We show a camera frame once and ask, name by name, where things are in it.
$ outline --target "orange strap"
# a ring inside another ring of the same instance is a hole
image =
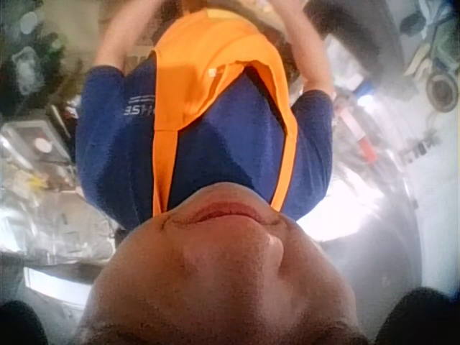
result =
[[[280,176],[271,203],[275,210],[281,210],[293,172],[298,128],[275,47],[247,20],[226,11],[202,10],[176,21],[155,52],[153,215],[167,210],[178,132],[201,117],[249,65],[256,68],[285,125]]]

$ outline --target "shirt logo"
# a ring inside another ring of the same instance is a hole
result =
[[[124,110],[125,116],[149,116],[155,111],[155,95],[131,97]]]

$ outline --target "cloth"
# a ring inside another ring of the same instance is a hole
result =
[[[245,18],[229,11],[203,9],[178,19],[154,52],[153,215],[167,211],[179,132],[198,121],[248,67],[257,71],[270,92],[284,132],[280,172],[270,202],[280,211],[294,169],[298,126],[276,48]]]
[[[78,175],[87,200],[131,231],[152,217],[155,59],[124,77],[93,68],[83,89],[76,137]],[[294,104],[298,140],[282,212],[297,220],[326,194],[331,178],[331,99],[304,93]],[[167,209],[197,190],[233,182],[268,203],[279,176],[284,133],[279,112],[254,69],[244,72],[204,117],[182,130]]]

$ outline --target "hand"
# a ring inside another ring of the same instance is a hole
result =
[[[303,0],[268,0],[268,2],[279,15],[303,11]]]

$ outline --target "orange harness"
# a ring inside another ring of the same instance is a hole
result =
[[[155,52],[153,215],[167,210],[178,132],[200,118],[246,66],[257,70],[284,122],[280,176],[271,202],[280,211],[293,172],[298,128],[276,48],[247,20],[226,11],[202,10],[176,21]]]

